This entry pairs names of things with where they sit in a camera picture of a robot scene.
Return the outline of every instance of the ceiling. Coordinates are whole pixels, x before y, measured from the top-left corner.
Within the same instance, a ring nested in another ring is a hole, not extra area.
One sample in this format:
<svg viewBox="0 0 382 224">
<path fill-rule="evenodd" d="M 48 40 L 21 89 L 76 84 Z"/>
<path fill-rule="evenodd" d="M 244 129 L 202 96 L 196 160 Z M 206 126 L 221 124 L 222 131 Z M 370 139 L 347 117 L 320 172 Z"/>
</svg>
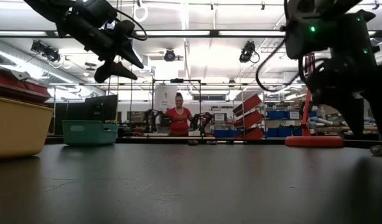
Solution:
<svg viewBox="0 0 382 224">
<path fill-rule="evenodd" d="M 109 1 L 116 7 L 117 1 Z M 119 8 L 132 15 L 132 1 L 118 1 Z M 278 30 L 284 25 L 282 0 L 265 0 L 265 8 L 262 8 L 262 1 L 252 0 L 163 0 L 163 1 L 142 1 L 142 5 L 148 8 L 148 15 L 145 21 L 140 22 L 146 30 L 182 30 L 182 29 L 237 29 L 256 30 L 266 29 Z M 382 0 L 381 6 L 377 10 L 371 10 L 376 14 L 376 18 L 368 23 L 370 30 L 382 30 Z M 375 1 L 362 1 L 360 5 L 352 9 L 357 11 L 361 8 L 371 9 Z M 144 16 L 144 11 L 136 11 L 138 18 Z M 1 0 L 0 1 L 0 30 L 56 30 L 55 24 L 44 19 L 34 12 L 26 3 L 21 0 Z M 30 51 L 33 38 L 0 38 L 0 41 L 11 46 L 15 50 L 34 56 Z M 98 66 L 103 63 L 92 52 L 83 50 L 82 44 L 75 39 L 36 39 L 46 45 L 59 49 L 62 56 L 66 56 L 72 62 L 69 69 L 60 67 L 65 72 L 83 82 L 93 83 L 93 72 L 85 76 L 87 66 L 85 62 L 95 63 Z M 240 63 L 239 56 L 244 44 L 254 41 L 256 51 L 260 54 L 262 62 L 280 43 L 278 38 L 150 38 L 145 42 L 133 41 L 133 49 L 142 58 L 146 66 L 145 70 L 132 67 L 128 62 L 122 63 L 133 69 L 134 73 L 140 77 L 138 82 L 149 82 L 154 67 L 162 72 L 162 69 L 176 70 L 180 78 L 187 78 L 186 64 L 184 60 L 176 62 L 163 61 L 163 54 L 166 49 L 173 49 L 176 55 L 185 56 L 185 45 L 188 46 L 187 65 L 190 78 L 202 79 L 205 82 L 228 82 L 230 78 L 235 78 L 237 82 L 254 82 L 256 68 L 259 63 Z M 274 57 L 262 69 L 260 77 L 267 83 L 284 82 L 293 76 L 297 71 L 297 62 L 286 57 L 285 48 L 280 49 Z M 317 53 L 316 57 L 325 57 L 328 52 Z M 47 62 L 37 55 L 36 59 Z M 129 82 L 128 79 L 120 78 L 119 82 Z"/>
</svg>

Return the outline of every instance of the black table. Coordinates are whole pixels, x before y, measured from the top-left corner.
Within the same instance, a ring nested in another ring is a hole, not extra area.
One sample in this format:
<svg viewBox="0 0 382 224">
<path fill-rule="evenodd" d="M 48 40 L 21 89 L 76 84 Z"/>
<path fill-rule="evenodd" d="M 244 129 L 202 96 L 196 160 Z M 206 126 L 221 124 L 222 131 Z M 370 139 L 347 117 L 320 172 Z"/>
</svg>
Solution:
<svg viewBox="0 0 382 224">
<path fill-rule="evenodd" d="M 0 223 L 382 223 L 382 157 L 356 148 L 51 145 L 0 162 Z"/>
</svg>

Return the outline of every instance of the yellow bin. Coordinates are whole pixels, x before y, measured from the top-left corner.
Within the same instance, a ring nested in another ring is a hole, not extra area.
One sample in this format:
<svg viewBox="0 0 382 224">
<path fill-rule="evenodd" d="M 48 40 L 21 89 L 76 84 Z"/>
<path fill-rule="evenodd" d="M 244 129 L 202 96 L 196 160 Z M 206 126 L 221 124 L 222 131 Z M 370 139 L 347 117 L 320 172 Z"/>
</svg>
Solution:
<svg viewBox="0 0 382 224">
<path fill-rule="evenodd" d="M 40 153 L 53 111 L 43 106 L 0 98 L 0 159 Z"/>
</svg>

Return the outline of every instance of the woman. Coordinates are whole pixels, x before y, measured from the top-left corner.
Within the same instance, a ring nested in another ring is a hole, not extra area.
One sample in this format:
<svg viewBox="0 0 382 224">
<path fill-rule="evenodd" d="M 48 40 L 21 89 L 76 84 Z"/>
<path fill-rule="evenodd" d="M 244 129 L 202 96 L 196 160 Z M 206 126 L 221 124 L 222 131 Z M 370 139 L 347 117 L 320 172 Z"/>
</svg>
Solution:
<svg viewBox="0 0 382 224">
<path fill-rule="evenodd" d="M 166 115 L 172 120 L 170 124 L 170 136 L 188 136 L 188 120 L 192 119 L 190 110 L 183 107 L 183 96 L 177 93 L 175 97 L 176 107 L 166 111 Z"/>
</svg>

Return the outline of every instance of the red shirt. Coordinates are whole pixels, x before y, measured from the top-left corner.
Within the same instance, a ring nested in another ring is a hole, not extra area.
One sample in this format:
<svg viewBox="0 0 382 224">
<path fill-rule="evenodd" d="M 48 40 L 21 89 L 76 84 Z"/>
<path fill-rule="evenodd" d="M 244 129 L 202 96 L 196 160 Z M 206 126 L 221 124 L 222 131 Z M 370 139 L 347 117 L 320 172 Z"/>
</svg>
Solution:
<svg viewBox="0 0 382 224">
<path fill-rule="evenodd" d="M 172 122 L 170 124 L 170 134 L 188 134 L 189 124 L 188 119 L 191 117 L 191 112 L 187 108 L 183 108 L 183 114 L 178 114 L 176 108 L 166 111 L 166 115 L 170 116 Z"/>
</svg>

